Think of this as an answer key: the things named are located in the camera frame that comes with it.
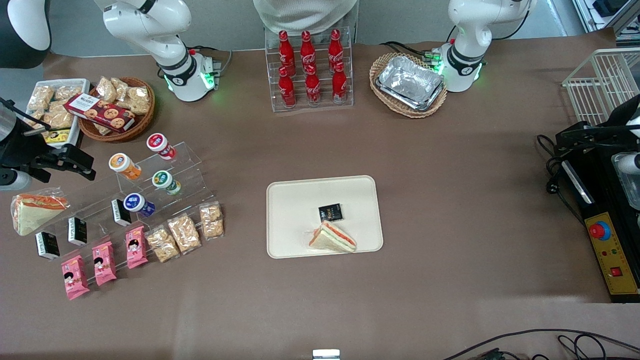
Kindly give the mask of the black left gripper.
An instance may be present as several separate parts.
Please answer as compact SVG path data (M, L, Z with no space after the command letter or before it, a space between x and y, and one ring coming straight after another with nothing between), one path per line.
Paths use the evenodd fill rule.
M627 123L639 118L640 96L625 101L613 109L607 121L594 127L595 133L585 137L581 135L569 135L564 133L585 130L586 121L578 121L555 135L555 152L569 152L576 147L585 145L586 148L608 148L621 151L639 150L639 130L624 128Z

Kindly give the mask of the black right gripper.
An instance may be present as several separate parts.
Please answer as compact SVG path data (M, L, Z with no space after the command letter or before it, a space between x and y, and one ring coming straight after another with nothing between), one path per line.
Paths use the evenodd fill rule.
M78 169L74 173L93 182L96 171L93 170L94 158L77 146L62 146L61 159L56 150L46 144L44 138L35 134L26 136L28 125L14 125L13 129L0 143L0 166L2 172L15 170L27 174L39 182L49 182L48 169L66 171L65 164Z

